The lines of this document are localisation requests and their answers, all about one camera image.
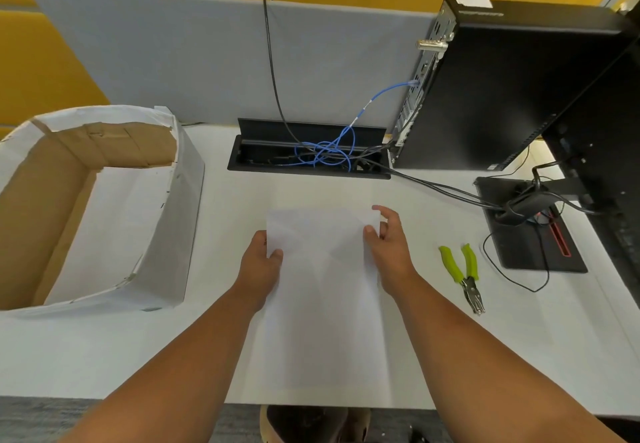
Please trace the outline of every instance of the cardboard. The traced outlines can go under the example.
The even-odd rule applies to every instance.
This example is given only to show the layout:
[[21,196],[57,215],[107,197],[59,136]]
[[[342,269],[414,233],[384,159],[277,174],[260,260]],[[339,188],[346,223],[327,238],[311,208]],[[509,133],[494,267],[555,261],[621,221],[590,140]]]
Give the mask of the cardboard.
[[40,115],[0,141],[0,310],[184,299],[204,176],[164,108]]

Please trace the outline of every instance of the yellow-green handle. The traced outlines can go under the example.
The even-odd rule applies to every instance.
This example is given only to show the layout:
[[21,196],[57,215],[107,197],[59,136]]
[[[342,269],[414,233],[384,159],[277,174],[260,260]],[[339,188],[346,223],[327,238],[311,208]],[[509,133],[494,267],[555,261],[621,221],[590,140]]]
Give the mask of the yellow-green handle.
[[456,261],[453,259],[451,249],[446,246],[440,246],[438,247],[438,249],[440,250],[440,254],[442,256],[442,263],[444,264],[444,267],[447,269],[449,274],[452,276],[453,281],[455,281],[456,283],[462,283],[462,280],[465,279],[465,277],[456,264]]
[[465,261],[467,261],[467,276],[471,276],[478,281],[478,261],[476,260],[476,253],[474,253],[471,246],[465,244],[462,246],[462,254],[465,255]]

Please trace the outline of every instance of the right hand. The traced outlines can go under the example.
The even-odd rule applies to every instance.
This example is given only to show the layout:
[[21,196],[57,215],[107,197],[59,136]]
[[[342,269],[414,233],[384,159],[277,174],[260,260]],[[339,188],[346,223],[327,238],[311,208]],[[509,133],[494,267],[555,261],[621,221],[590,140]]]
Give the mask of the right hand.
[[364,240],[380,272],[382,288],[396,298],[419,275],[413,267],[398,213],[382,205],[374,205],[372,209],[380,211],[387,222],[380,222],[380,237],[373,226],[365,226]]

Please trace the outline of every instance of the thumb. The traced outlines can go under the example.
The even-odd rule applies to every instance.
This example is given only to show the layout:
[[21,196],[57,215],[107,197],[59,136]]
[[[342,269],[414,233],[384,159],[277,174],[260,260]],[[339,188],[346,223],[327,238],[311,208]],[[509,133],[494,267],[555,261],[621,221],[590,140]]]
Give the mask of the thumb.
[[282,264],[283,257],[284,257],[284,253],[282,252],[282,249],[276,249],[273,253],[271,253],[271,256],[269,256],[269,259],[272,259],[274,263],[280,266]]
[[382,243],[382,239],[376,234],[376,230],[373,226],[367,225],[364,227],[364,242],[369,245],[370,248],[379,245]]

